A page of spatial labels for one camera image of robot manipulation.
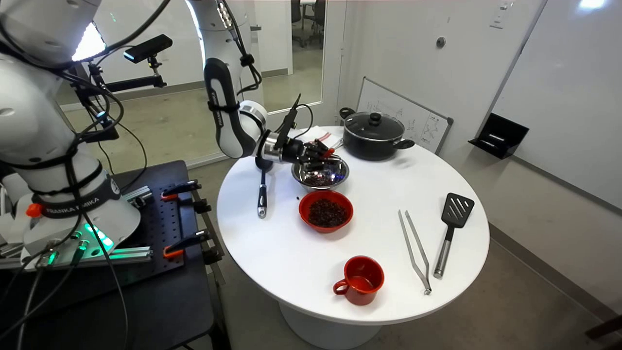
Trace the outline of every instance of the spatula handle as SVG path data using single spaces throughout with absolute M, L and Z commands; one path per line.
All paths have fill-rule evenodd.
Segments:
M 433 268 L 433 276 L 434 278 L 442 278 L 444 274 L 444 265 L 446 265 L 446 257 L 448 257 L 448 249 L 450 249 L 450 239 L 452 239 L 452 226 L 446 228 L 444 239 L 442 239 L 442 247 L 438 253 L 438 261 L 434 263 Z

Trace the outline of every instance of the pot handle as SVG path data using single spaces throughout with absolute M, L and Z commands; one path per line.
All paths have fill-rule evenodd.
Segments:
M 396 142 L 390 142 L 392 148 L 396 150 L 405 150 L 405 148 L 411 148 L 413 146 L 413 140 L 396 140 Z
M 341 107 L 341 109 L 337 111 L 337 115 L 339 115 L 343 121 L 347 121 L 353 113 L 355 113 L 355 111 L 349 109 L 349 107 Z

